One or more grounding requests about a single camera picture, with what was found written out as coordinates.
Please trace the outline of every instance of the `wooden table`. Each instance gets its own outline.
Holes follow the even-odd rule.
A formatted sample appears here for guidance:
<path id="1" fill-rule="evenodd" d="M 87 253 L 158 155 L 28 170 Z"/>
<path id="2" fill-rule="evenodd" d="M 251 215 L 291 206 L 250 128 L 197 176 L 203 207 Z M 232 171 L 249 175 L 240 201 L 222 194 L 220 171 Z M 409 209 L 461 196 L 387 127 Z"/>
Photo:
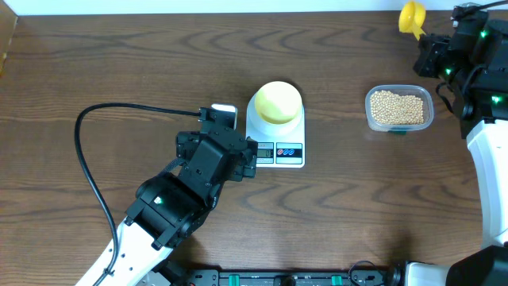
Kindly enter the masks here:
<path id="1" fill-rule="evenodd" d="M 451 33 L 450 12 L 425 29 Z M 495 14 L 506 17 L 508 14 Z M 0 284 L 74 284 L 111 239 L 75 155 L 77 114 L 99 102 L 197 110 L 236 105 L 276 79 L 306 108 L 306 166 L 229 182 L 217 210 L 173 254 L 223 269 L 345 269 L 368 259 L 451 264 L 479 249 L 475 168 L 458 121 L 433 95 L 421 132 L 369 129 L 376 85 L 438 80 L 398 13 L 22 17 L 0 78 Z M 117 222 L 175 155 L 194 118 L 98 110 L 83 123 L 88 164 Z"/>

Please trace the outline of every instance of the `clear plastic container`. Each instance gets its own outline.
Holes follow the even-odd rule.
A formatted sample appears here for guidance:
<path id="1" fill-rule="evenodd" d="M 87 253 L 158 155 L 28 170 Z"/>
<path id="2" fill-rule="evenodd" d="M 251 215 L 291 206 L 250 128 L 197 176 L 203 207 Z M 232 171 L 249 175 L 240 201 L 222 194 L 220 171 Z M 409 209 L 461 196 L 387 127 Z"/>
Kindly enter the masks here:
<path id="1" fill-rule="evenodd" d="M 423 124 L 415 125 L 390 125 L 377 122 L 372 116 L 371 97 L 376 91 L 391 91 L 397 95 L 414 95 L 423 100 Z M 434 119 L 434 105 L 429 92 L 419 86 L 391 84 L 377 86 L 371 89 L 365 97 L 365 112 L 367 114 L 368 126 L 375 131 L 416 131 L 422 130 L 430 126 Z"/>

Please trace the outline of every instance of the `green light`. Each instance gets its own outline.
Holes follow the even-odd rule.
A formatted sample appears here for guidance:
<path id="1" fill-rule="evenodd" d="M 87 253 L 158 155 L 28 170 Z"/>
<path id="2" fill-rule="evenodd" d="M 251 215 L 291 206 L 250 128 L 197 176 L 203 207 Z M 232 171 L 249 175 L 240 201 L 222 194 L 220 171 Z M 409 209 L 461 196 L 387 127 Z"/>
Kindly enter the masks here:
<path id="1" fill-rule="evenodd" d="M 502 98 L 494 95 L 494 96 L 492 96 L 492 101 L 497 104 L 502 101 Z"/>

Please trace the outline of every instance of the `yellow spoon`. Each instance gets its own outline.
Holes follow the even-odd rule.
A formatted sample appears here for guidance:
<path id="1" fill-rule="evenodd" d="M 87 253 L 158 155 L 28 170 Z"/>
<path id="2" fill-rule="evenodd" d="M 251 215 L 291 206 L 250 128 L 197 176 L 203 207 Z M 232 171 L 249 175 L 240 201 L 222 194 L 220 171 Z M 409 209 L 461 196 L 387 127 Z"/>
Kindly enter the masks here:
<path id="1" fill-rule="evenodd" d="M 418 2 L 409 1 L 398 18 L 398 30 L 402 33 L 413 33 L 417 40 L 425 32 L 421 29 L 425 21 L 425 7 Z"/>

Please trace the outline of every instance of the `white backdrop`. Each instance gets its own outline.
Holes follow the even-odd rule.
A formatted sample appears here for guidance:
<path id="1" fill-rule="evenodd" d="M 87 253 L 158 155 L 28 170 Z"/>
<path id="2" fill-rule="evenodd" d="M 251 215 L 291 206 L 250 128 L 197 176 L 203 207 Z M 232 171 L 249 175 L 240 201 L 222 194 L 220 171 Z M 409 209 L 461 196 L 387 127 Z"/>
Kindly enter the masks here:
<path id="1" fill-rule="evenodd" d="M 407 0 L 4 0 L 16 14 L 185 14 L 400 10 Z M 486 4 L 496 0 L 476 0 Z M 420 0 L 427 10 L 452 10 L 467 0 Z"/>

